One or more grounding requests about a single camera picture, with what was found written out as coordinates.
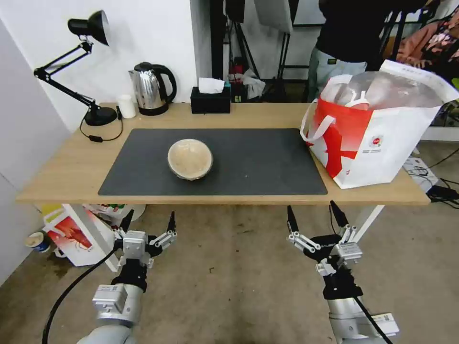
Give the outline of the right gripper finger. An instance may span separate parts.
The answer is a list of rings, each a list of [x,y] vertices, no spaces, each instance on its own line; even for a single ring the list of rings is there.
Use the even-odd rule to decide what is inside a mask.
[[[345,213],[338,207],[338,205],[332,200],[330,201],[330,211],[332,216],[336,220],[339,231],[340,243],[353,242],[357,234],[357,227],[351,226]]]
[[[293,209],[290,205],[287,206],[287,227],[289,230],[287,240],[297,249],[308,252],[316,252],[321,249],[318,243],[300,234]]]

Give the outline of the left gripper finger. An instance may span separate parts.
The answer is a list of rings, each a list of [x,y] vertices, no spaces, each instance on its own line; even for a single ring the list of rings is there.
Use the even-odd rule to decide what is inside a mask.
[[[158,237],[150,239],[149,247],[166,249],[176,240],[176,238],[177,238],[177,232],[176,232],[175,211],[172,211],[166,231],[163,232]]]
[[[129,230],[129,226],[131,224],[133,215],[134,215],[134,209],[131,209],[126,214],[126,216],[121,220],[118,226],[112,226],[112,232],[113,232],[115,241],[122,240],[126,236]]]

